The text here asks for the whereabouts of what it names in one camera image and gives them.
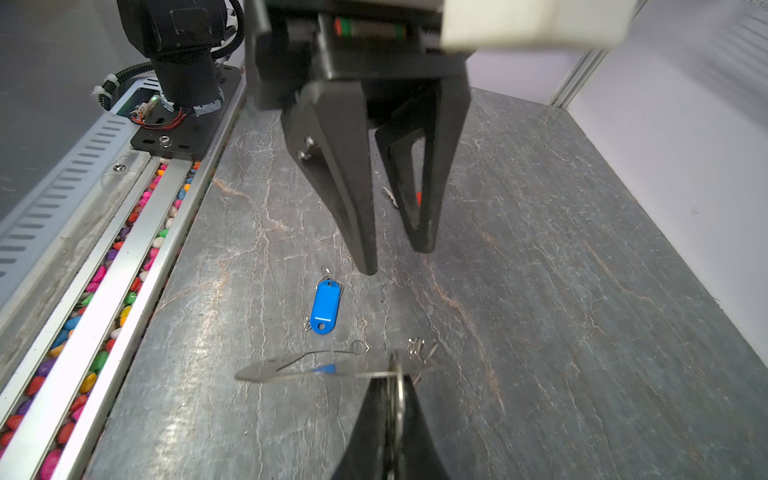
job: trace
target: marble surface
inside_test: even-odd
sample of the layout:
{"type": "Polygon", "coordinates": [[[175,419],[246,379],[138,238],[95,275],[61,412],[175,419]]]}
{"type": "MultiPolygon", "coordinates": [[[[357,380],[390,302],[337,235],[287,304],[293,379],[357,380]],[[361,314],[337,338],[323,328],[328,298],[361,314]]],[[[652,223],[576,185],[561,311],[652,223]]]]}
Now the marble surface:
{"type": "Polygon", "coordinates": [[[765,478],[768,371],[567,112],[473,91],[437,249],[382,192],[356,272],[283,150],[240,115],[86,478],[328,478],[366,381],[263,386],[286,351],[439,342],[419,399],[460,478],[765,478]],[[336,328],[307,333],[328,266],[336,328]]]}

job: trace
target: metal frame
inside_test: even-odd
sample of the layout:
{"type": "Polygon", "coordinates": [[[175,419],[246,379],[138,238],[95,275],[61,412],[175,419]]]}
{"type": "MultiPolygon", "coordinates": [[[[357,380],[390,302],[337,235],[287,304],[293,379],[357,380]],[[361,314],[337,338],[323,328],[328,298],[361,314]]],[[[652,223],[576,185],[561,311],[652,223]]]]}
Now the metal frame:
{"type": "Polygon", "coordinates": [[[40,333],[35,337],[35,341],[27,351],[24,359],[14,371],[5,388],[0,393],[0,420],[5,420],[17,406],[19,399],[24,392],[28,382],[35,374],[35,370],[45,358],[53,340],[61,331],[62,325],[69,319],[69,313],[77,304],[81,293],[93,277],[96,269],[101,265],[104,255],[111,249],[114,238],[120,232],[128,215],[134,205],[141,199],[144,188],[149,184],[157,169],[159,161],[150,159],[149,154],[144,152],[135,152],[136,161],[133,165],[127,166],[127,172],[134,171],[138,175],[136,182],[128,193],[120,209],[112,218],[99,238],[91,254],[83,263],[77,276],[72,280],[67,292],[59,301],[53,313],[48,317],[48,321],[43,326],[40,333]]]}
{"type": "MultiPolygon", "coordinates": [[[[246,82],[243,78],[222,117],[208,153],[200,164],[200,168],[195,175],[195,181],[192,183],[184,198],[184,202],[181,204],[181,208],[176,214],[174,224],[168,230],[163,246],[160,248],[157,257],[155,257],[154,268],[150,270],[147,279],[144,281],[141,291],[131,308],[131,312],[128,314],[122,327],[121,334],[115,342],[94,388],[91,390],[88,402],[85,404],[80,419],[75,425],[72,435],[61,454],[52,477],[54,480],[80,478],[85,470],[98,436],[101,434],[101,427],[106,421],[109,410],[112,407],[112,402],[115,396],[117,396],[122,380],[127,373],[141,341],[144,329],[154,310],[154,305],[161,294],[165,278],[170,272],[188,227],[208,188],[208,179],[213,175],[217,160],[229,136],[237,112],[242,107],[245,99],[245,90],[246,82]]],[[[168,165],[166,172],[171,169],[171,165],[175,167],[180,164],[186,164],[185,168],[189,170],[190,162],[173,160],[168,165]]]]}
{"type": "MultiPolygon", "coordinates": [[[[634,6],[632,18],[637,17],[641,8],[648,0],[637,0],[634,6]]],[[[610,50],[589,50],[586,51],[576,62],[571,70],[565,75],[558,89],[552,94],[547,102],[550,107],[568,108],[576,94],[584,87],[589,77],[598,68],[610,50]]]]}

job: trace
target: black cable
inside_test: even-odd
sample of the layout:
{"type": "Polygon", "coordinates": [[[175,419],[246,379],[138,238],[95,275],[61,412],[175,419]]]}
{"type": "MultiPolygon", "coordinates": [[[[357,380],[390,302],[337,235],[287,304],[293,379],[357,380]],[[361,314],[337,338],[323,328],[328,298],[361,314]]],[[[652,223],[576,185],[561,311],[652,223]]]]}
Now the black cable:
{"type": "MultiPolygon", "coordinates": [[[[237,18],[237,32],[229,43],[224,45],[222,48],[219,48],[218,50],[212,51],[210,53],[210,56],[213,60],[218,60],[219,58],[224,58],[228,55],[231,55],[232,52],[237,50],[237,47],[243,43],[243,39],[245,38],[245,28],[243,27],[245,25],[245,14],[243,13],[243,7],[240,5],[238,0],[230,0],[230,3],[232,4],[232,9],[235,12],[235,18],[237,18]]],[[[124,83],[136,75],[140,75],[152,70],[152,64],[146,61],[138,65],[124,68],[123,70],[120,70],[118,73],[114,74],[114,76],[118,78],[118,82],[124,83]]],[[[109,95],[99,94],[98,103],[103,109],[109,111],[112,108],[111,95],[114,93],[118,86],[114,82],[106,80],[101,87],[104,89],[104,91],[109,93],[109,95]]]]}
{"type": "Polygon", "coordinates": [[[235,33],[235,37],[228,44],[210,53],[214,60],[231,55],[243,43],[243,38],[245,38],[245,28],[243,28],[243,25],[245,25],[245,14],[243,13],[243,7],[240,6],[238,0],[230,0],[230,3],[235,11],[235,18],[237,18],[237,33],[235,33]]]}

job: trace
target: black plastic part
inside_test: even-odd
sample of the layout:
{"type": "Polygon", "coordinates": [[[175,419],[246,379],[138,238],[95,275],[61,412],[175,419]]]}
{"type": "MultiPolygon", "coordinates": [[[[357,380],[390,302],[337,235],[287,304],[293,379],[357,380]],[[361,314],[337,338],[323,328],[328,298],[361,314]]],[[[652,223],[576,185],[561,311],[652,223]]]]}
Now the black plastic part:
{"type": "Polygon", "coordinates": [[[219,98],[214,60],[207,50],[185,55],[184,62],[152,58],[152,66],[163,95],[175,105],[195,107],[219,98]]]}
{"type": "Polygon", "coordinates": [[[437,230],[453,157],[472,100],[466,78],[435,81],[400,108],[376,131],[392,193],[413,250],[435,249],[437,230]],[[424,137],[421,190],[413,177],[413,144],[424,137]],[[416,192],[421,191],[421,206],[416,192]]]}
{"type": "Polygon", "coordinates": [[[336,220],[355,265],[373,275],[376,226],[362,86],[311,82],[281,121],[288,151],[336,220]]]}
{"type": "Polygon", "coordinates": [[[357,415],[344,456],[332,480],[386,480],[392,470],[397,480],[450,480],[429,434],[411,379],[404,378],[406,409],[402,451],[398,465],[386,453],[393,447],[388,432],[391,403],[386,379],[372,379],[357,415]]]}
{"type": "MultiPolygon", "coordinates": [[[[241,78],[240,70],[237,68],[224,65],[219,70],[217,90],[221,87],[224,100],[218,111],[201,117],[185,118],[178,127],[169,131],[140,128],[134,137],[131,138],[131,146],[136,150],[146,151],[161,157],[173,157],[192,161],[202,160],[241,78]],[[160,137],[163,135],[170,137],[170,147],[165,148],[160,145],[160,137]]],[[[167,122],[175,116],[175,113],[166,110],[162,104],[157,104],[147,122],[153,124],[161,118],[163,122],[167,122]]]]}

